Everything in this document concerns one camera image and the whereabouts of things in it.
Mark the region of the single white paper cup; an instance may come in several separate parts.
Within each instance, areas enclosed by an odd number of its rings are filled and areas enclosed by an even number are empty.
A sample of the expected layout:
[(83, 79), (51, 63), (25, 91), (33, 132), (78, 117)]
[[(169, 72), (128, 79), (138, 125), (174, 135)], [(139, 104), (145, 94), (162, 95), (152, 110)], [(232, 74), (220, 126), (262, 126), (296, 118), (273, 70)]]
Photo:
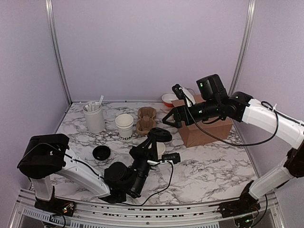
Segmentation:
[(166, 146), (162, 142), (157, 142), (157, 153), (158, 153), (158, 159), (162, 160), (162, 155), (164, 154), (166, 150)]

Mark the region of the white paper cups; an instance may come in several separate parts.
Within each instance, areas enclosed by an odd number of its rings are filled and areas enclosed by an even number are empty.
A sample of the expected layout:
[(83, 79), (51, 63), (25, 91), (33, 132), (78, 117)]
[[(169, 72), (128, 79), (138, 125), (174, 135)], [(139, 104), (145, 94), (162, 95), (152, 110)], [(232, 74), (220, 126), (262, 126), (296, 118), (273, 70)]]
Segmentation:
[(121, 114), (117, 116), (115, 124), (120, 138), (123, 141), (129, 141), (132, 139), (134, 118), (130, 114)]

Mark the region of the black plastic cup lid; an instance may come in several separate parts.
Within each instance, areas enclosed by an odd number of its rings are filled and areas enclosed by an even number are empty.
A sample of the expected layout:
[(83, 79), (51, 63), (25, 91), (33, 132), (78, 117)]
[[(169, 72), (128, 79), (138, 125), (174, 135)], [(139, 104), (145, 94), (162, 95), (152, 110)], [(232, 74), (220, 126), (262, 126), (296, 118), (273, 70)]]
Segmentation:
[(92, 155), (96, 160), (104, 161), (110, 157), (111, 150), (108, 146), (100, 145), (93, 149)]

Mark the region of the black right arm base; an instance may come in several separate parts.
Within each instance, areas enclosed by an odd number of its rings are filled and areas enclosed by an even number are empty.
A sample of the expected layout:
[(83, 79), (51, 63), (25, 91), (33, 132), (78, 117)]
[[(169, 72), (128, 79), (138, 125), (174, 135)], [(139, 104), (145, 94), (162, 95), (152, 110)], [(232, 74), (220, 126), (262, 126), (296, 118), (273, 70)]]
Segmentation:
[(249, 187), (245, 187), (241, 192), (239, 199), (220, 203), (218, 212), (223, 218), (242, 215), (256, 210), (260, 210), (261, 206), (257, 199), (249, 194)]

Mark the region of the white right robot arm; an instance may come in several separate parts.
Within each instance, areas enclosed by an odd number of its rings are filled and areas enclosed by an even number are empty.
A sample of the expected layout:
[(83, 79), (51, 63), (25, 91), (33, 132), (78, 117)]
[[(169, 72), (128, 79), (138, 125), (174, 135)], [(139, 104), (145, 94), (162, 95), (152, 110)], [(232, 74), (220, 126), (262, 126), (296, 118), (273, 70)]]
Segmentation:
[(236, 201), (235, 208), (245, 213), (269, 191), (284, 185), (293, 178), (304, 175), (304, 123), (277, 111), (269, 102), (259, 101), (243, 92), (228, 95), (217, 74), (197, 80), (204, 100), (196, 103), (185, 88), (176, 84), (172, 87), (184, 105), (175, 107), (162, 119), (166, 125), (181, 128), (183, 125), (197, 124), (215, 117), (217, 120), (233, 119), (251, 124), (278, 137), (292, 148), (287, 158), (262, 177), (248, 184)]

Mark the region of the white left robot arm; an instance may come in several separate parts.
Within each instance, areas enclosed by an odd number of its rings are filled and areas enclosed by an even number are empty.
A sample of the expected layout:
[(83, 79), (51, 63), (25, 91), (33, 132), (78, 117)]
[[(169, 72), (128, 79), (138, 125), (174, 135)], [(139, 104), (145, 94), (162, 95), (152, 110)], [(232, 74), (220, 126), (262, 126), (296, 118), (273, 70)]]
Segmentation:
[(149, 133), (145, 141), (130, 149), (129, 154), (133, 159), (131, 166), (118, 161), (100, 174), (69, 148), (66, 135), (38, 135), (31, 137), (17, 168), (32, 181), (37, 199), (49, 211), (56, 211), (60, 207), (49, 180), (52, 174), (76, 182), (105, 202), (125, 204), (127, 196), (133, 199), (141, 197), (152, 167), (161, 164), (173, 166), (181, 161), (176, 152), (158, 158), (157, 142), (171, 139), (168, 131)]

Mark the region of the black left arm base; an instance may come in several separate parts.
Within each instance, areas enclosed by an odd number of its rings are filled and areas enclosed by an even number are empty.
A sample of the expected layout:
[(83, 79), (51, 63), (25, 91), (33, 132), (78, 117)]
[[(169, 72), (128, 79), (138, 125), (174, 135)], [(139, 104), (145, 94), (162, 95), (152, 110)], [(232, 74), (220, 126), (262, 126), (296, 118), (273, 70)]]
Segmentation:
[(75, 211), (76, 203), (71, 200), (59, 199), (55, 197), (55, 187), (53, 186), (50, 200), (41, 200), (36, 197), (34, 207), (43, 211), (72, 217)]

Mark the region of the orange white bowl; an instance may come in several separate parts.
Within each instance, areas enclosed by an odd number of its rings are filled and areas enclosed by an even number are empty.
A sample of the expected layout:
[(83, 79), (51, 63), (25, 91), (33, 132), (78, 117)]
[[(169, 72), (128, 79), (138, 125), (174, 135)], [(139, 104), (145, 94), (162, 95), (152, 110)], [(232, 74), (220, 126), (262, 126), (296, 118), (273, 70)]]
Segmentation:
[(177, 96), (175, 94), (171, 94), (171, 93), (164, 94), (161, 98), (162, 98), (163, 104), (168, 108), (174, 107), (172, 102), (175, 100), (178, 100)]

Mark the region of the brown cardboard cup carrier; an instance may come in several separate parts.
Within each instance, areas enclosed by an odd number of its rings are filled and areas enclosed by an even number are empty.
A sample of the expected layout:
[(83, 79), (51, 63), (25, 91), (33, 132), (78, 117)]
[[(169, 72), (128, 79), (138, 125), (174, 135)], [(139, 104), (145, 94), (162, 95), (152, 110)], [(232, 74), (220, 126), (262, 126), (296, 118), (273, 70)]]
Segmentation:
[(153, 107), (141, 107), (137, 114), (136, 131), (140, 136), (146, 136), (156, 127), (156, 110)]

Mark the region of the white ribbed stirrer canister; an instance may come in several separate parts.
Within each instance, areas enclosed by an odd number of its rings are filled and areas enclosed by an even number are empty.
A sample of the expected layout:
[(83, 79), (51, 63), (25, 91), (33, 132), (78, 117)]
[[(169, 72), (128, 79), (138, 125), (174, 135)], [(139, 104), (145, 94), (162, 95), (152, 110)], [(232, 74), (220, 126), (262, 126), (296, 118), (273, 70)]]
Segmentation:
[(87, 112), (84, 110), (86, 102), (83, 105), (83, 113), (85, 115), (86, 125), (91, 133), (100, 133), (105, 129), (105, 120), (102, 107), (93, 112)]

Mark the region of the right rear aluminium post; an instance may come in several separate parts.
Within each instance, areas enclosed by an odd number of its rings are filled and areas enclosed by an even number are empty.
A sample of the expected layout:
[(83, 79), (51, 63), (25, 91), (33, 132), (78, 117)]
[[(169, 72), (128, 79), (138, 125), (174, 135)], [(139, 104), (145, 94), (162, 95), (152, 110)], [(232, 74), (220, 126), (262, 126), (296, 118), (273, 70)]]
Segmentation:
[(239, 54), (237, 57), (237, 62), (235, 66), (235, 70), (233, 73), (232, 81), (230, 84), (230, 88), (228, 90), (228, 94), (232, 95), (236, 91), (236, 87), (238, 84), (238, 81), (241, 76), (242, 66), (243, 62), (246, 56), (246, 52), (249, 46), (250, 37), (252, 33), (253, 23), (254, 23), (254, 15), (256, 11), (256, 0), (249, 0), (248, 1), (248, 7), (247, 7), (247, 14), (246, 14), (246, 20), (244, 24), (244, 31), (243, 36), (241, 39)]

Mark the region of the aluminium post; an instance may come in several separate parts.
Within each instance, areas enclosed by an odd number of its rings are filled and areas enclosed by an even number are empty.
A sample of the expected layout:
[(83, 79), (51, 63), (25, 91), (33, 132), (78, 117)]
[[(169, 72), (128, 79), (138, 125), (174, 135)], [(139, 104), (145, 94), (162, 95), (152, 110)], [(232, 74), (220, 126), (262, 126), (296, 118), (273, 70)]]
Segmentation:
[(65, 94), (65, 98), (67, 101), (67, 104), (71, 106), (73, 103), (71, 94), (68, 88), (67, 84), (67, 79), (63, 67), (63, 62), (60, 54), (60, 48), (59, 48), (59, 42), (57, 39), (57, 30), (56, 30), (56, 23), (55, 23), (55, 16), (54, 16), (54, 11), (53, 11), (53, 1), (52, 0), (45, 0), (45, 5), (46, 5), (46, 12), (47, 12), (47, 20), (48, 20), (48, 25), (49, 25), (49, 30), (50, 30), (50, 36), (52, 40), (52, 45), (53, 45), (53, 51), (55, 55), (55, 61), (57, 64), (58, 72), (59, 72), (59, 77), (60, 81), (63, 87), (63, 92)]
[(233, 73), (232, 81), (230, 84), (230, 88), (228, 90), (228, 94), (232, 95), (236, 91), (236, 87), (238, 84), (238, 81), (241, 76), (242, 66), (243, 62), (246, 56), (246, 52), (249, 46), (250, 37), (252, 33), (253, 23), (254, 23), (254, 15), (256, 11), (256, 0), (249, 0), (248, 1), (248, 7), (247, 7), (247, 14), (246, 14), (246, 20), (244, 24), (244, 31), (243, 36), (241, 39), (239, 54), (237, 57), (237, 62), (235, 66), (235, 70)]

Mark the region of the front aluminium frame rail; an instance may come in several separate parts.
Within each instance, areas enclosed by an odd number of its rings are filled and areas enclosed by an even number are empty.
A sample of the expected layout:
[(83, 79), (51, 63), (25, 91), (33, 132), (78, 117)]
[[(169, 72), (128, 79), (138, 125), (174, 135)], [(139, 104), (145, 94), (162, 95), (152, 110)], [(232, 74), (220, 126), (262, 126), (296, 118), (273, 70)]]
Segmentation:
[(260, 209), (224, 217), (220, 202), (190, 205), (159, 205), (131, 207), (77, 200), (72, 216), (56, 216), (34, 207), (33, 191), (21, 190), (11, 228), (21, 226), (25, 217), (66, 228), (284, 228), (274, 194), (260, 200)]

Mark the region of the left rear aluminium post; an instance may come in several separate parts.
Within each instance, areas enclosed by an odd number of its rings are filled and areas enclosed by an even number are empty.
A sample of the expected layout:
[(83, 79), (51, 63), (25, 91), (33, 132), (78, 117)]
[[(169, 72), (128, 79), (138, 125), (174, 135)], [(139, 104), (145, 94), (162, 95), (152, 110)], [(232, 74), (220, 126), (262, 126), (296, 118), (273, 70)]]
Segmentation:
[(47, 12), (47, 20), (48, 20), (48, 25), (49, 25), (49, 30), (50, 30), (50, 36), (52, 40), (52, 45), (53, 45), (53, 51), (55, 55), (55, 61), (57, 64), (58, 72), (59, 72), (59, 77), (60, 81), (63, 87), (63, 92), (65, 94), (65, 98), (67, 101), (67, 104), (71, 106), (73, 103), (71, 94), (68, 88), (67, 84), (67, 79), (63, 67), (63, 62), (60, 54), (60, 48), (59, 48), (59, 42), (57, 39), (57, 30), (56, 30), (56, 23), (55, 23), (55, 16), (54, 16), (54, 11), (53, 11), (53, 1), (52, 0), (45, 0), (45, 5), (46, 5), (46, 12)]

